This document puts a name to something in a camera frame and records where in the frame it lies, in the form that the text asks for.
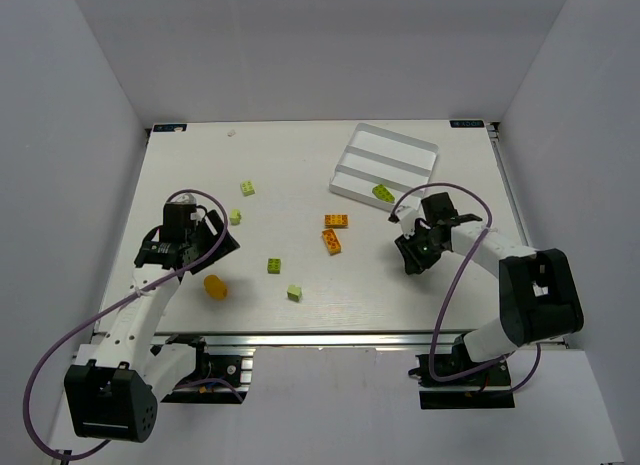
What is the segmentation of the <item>green square brick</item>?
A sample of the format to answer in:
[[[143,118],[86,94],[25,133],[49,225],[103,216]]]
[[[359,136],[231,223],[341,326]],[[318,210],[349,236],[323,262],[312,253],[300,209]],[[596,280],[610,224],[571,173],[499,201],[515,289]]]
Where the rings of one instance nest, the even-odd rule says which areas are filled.
[[[267,261],[267,273],[279,274],[281,272],[281,259],[270,257]]]

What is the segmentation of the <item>orange brick studs up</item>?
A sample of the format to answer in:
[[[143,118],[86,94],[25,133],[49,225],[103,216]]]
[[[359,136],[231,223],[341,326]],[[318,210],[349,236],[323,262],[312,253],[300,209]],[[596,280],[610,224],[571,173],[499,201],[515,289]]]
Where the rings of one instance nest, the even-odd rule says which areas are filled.
[[[327,214],[324,216],[324,226],[326,228],[347,228],[349,217],[347,214]]]

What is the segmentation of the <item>orange brick hollow side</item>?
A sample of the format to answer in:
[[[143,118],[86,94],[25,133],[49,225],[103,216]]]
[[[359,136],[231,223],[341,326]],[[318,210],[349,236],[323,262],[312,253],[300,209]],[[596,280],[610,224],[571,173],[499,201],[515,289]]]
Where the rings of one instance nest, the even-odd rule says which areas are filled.
[[[342,251],[341,242],[332,228],[327,228],[322,231],[322,239],[327,248],[328,253],[333,256]]]

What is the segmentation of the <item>yellow round lego block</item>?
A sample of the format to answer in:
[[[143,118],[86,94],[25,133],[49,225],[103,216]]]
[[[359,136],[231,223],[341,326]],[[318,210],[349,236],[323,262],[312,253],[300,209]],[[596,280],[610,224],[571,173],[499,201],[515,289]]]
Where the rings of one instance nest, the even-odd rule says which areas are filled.
[[[203,280],[207,295],[215,300],[224,300],[228,296],[227,285],[216,275],[208,275]]]

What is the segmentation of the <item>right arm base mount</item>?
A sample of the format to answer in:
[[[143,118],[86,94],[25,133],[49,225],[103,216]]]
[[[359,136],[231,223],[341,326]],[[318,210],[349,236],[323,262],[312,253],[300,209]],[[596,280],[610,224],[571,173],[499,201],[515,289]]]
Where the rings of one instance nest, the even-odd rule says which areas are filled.
[[[417,355],[418,366],[408,376],[418,381],[422,410],[513,409],[511,376],[505,361],[477,374],[448,382],[437,382],[429,375],[427,354]]]

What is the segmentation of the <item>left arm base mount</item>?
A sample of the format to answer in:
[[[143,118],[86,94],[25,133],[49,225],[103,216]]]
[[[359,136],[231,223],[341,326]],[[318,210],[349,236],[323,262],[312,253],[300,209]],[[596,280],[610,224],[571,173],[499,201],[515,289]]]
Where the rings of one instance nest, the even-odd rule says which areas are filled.
[[[190,367],[180,366],[178,380],[161,402],[172,404],[240,405],[247,396],[253,369],[253,353],[210,345],[203,336],[174,334],[153,343],[154,358],[168,360],[169,352],[189,351]]]

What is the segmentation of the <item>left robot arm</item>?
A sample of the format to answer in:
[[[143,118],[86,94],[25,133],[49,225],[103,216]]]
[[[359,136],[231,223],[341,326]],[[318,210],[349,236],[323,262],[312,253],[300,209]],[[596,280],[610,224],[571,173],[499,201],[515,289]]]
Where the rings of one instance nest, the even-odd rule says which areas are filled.
[[[64,390],[77,436],[142,443],[159,403],[187,378],[204,378],[204,342],[175,335],[153,342],[164,312],[187,273],[197,274],[239,249],[221,209],[184,190],[165,202],[161,224],[145,235],[134,260],[128,303],[88,360],[71,366]]]

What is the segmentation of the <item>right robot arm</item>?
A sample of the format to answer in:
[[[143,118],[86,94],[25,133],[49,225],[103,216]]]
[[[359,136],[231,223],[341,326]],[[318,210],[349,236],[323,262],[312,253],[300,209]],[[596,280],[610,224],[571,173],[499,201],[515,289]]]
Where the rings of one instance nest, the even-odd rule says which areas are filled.
[[[459,213],[446,192],[424,198],[421,206],[396,205],[389,217],[402,229],[395,244],[406,274],[421,274],[451,252],[498,281],[497,318],[459,336],[442,371],[429,364],[437,381],[477,373],[524,345],[583,328],[584,313],[564,252],[517,244],[486,219]]]

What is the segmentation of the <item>small green brick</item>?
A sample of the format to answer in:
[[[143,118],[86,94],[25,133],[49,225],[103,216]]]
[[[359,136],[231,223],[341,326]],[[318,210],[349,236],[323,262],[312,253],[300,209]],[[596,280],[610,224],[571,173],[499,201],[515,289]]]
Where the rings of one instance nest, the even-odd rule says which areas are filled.
[[[230,224],[233,226],[239,225],[242,220],[242,214],[239,209],[232,209],[229,215]]]

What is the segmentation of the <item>green lego plate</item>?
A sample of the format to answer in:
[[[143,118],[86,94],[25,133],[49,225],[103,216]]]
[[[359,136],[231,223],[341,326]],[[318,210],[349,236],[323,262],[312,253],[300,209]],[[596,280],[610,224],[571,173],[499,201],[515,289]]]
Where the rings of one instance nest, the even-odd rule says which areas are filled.
[[[395,202],[395,196],[383,184],[374,186],[372,188],[372,194],[375,198],[385,203]]]

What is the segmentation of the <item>small green brick upturned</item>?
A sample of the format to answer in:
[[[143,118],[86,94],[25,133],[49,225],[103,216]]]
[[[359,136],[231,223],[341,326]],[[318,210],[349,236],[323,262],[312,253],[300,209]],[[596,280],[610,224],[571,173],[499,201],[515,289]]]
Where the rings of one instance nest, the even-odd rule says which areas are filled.
[[[291,301],[299,302],[302,299],[302,288],[291,284],[287,288],[287,298]]]

